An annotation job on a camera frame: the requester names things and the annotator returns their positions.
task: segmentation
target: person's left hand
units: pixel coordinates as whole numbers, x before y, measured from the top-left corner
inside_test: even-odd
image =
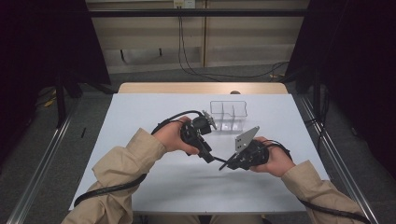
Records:
[[[189,154],[198,154],[196,147],[186,144],[180,138],[180,128],[182,124],[190,119],[186,116],[181,117],[178,121],[173,121],[163,126],[158,132],[153,134],[166,148],[166,151],[183,150]]]

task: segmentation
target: wire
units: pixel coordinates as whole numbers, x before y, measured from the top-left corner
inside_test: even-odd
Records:
[[[227,164],[228,162],[230,162],[233,158],[235,158],[236,153],[234,153],[226,162],[224,162],[224,164],[222,164],[219,168],[219,170],[222,170]]]
[[[169,118],[169,119],[165,119],[163,122],[159,123],[157,127],[155,127],[155,129],[151,132],[151,134],[154,134],[156,132],[158,132],[158,130],[160,130],[163,126],[165,126],[166,124],[173,122],[173,121],[179,121],[179,120],[172,120],[175,119],[177,117],[180,117],[182,115],[186,115],[186,114],[198,114],[198,116],[203,116],[203,114],[197,110],[188,110],[179,114],[174,115],[173,117]]]
[[[345,212],[345,211],[339,211],[339,210],[335,210],[335,209],[331,209],[331,208],[326,208],[326,207],[321,207],[303,200],[300,200],[300,203],[302,203],[305,207],[308,207],[312,210],[321,212],[321,213],[325,213],[325,214],[329,214],[329,215],[333,215],[333,216],[337,216],[337,217],[347,217],[347,218],[351,218],[351,219],[355,219],[358,220],[362,223],[365,224],[370,224],[370,220],[367,219],[367,217],[361,216],[359,214],[355,214],[355,213],[350,213],[350,212]]]
[[[218,80],[218,79],[215,79],[215,78],[213,78],[213,77],[237,77],[237,78],[263,77],[263,76],[265,76],[265,75],[274,73],[274,71],[275,71],[277,68],[279,68],[280,66],[282,66],[282,65],[284,65],[284,64],[286,64],[286,63],[289,63],[289,62],[274,63],[274,64],[272,65],[272,69],[271,69],[270,71],[265,72],[265,73],[262,73],[262,74],[254,75],[254,76],[235,76],[235,75],[226,75],[226,74],[197,73],[194,69],[191,68],[190,63],[189,63],[189,61],[188,61],[188,59],[187,59],[186,48],[185,48],[185,44],[184,44],[184,31],[183,31],[184,29],[183,29],[183,19],[182,19],[182,17],[178,17],[178,24],[179,24],[179,27],[178,27],[178,30],[179,30],[179,39],[178,39],[178,62],[179,62],[179,65],[180,65],[181,69],[182,69],[184,72],[186,72],[186,73],[188,73],[188,74],[190,74],[190,75],[196,75],[196,76],[200,76],[200,77],[206,77],[206,78],[212,79],[212,80],[217,81],[217,82],[221,82],[221,81]],[[185,58],[185,61],[186,61],[187,66],[190,68],[191,72],[188,71],[188,70],[186,70],[186,69],[183,67],[182,63],[181,63],[181,59],[180,59],[181,48],[183,48],[184,58]]]
[[[213,157],[216,161],[221,161],[224,163],[227,163],[227,161],[225,161],[224,159],[218,158],[218,157]]]
[[[272,75],[271,75],[271,79],[269,80],[269,82],[272,82],[272,81],[274,80],[274,77],[275,77],[275,70],[276,70],[277,68],[279,68],[280,66],[282,66],[283,64],[287,64],[287,63],[289,63],[289,62],[274,63],[274,64],[272,65],[272,69],[271,69]]]
[[[183,67],[183,65],[181,64],[181,59],[180,59],[180,51],[181,51],[181,46],[180,46],[180,45],[181,45],[181,42],[182,42],[182,44],[183,44],[183,51],[184,51],[184,57],[185,57],[185,60],[186,60],[186,64],[187,64],[187,66],[190,68],[190,70],[192,71],[192,73],[189,72],[189,71],[187,71],[187,70]],[[209,79],[211,79],[211,80],[220,82],[220,80],[217,80],[217,79],[215,79],[215,78],[213,78],[213,77],[207,77],[207,76],[205,76],[205,75],[203,75],[203,74],[198,74],[198,73],[196,73],[196,72],[191,68],[191,66],[190,66],[190,64],[189,64],[189,61],[187,60],[186,48],[185,48],[185,46],[184,46],[183,19],[182,19],[181,17],[178,17],[178,55],[177,55],[177,56],[178,56],[178,63],[180,64],[180,68],[181,68],[185,73],[190,74],[190,75],[196,75],[196,76],[199,76],[199,77],[209,78]]]
[[[119,191],[119,190],[124,190],[124,189],[131,189],[131,188],[139,185],[140,183],[142,183],[143,180],[146,178],[146,176],[147,176],[147,174],[142,174],[137,179],[135,179],[135,180],[133,180],[133,181],[131,181],[129,183],[126,183],[126,184],[120,184],[120,185],[117,185],[117,186],[108,187],[108,188],[102,188],[102,189],[95,189],[95,190],[86,192],[84,194],[81,194],[78,198],[76,198],[74,206],[76,207],[82,201],[87,200],[87,199],[92,198],[92,197],[105,195],[105,194],[108,194],[108,193],[114,192],[114,191]]]

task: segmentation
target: person's right hand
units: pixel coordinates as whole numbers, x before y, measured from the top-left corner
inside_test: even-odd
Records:
[[[180,128],[183,123],[187,121],[190,121],[190,119],[186,116],[183,116],[178,120],[163,126],[160,130],[158,130],[158,132],[153,134],[153,136],[165,146],[167,152],[180,149],[193,155],[198,154],[198,148],[186,144],[180,138]]]
[[[257,141],[264,142],[264,137],[256,137]],[[268,162],[258,166],[251,166],[250,170],[257,173],[269,173],[271,175],[281,177],[289,169],[295,166],[294,162],[286,155],[280,147],[269,147],[270,156]]]

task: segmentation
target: black curtain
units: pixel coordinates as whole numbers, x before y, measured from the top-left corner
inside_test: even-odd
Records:
[[[69,84],[110,80],[84,0],[4,0],[0,10],[2,160],[34,117],[37,93],[58,74]]]
[[[373,155],[396,177],[396,2],[312,0],[308,8],[331,13],[304,18],[286,75],[309,67],[297,76],[304,92],[314,80],[310,71],[319,72]]]

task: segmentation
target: cuff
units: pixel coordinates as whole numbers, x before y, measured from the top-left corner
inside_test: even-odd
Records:
[[[289,169],[282,177],[286,188],[299,199],[305,199],[313,189],[322,185],[322,180],[310,161],[304,161]]]

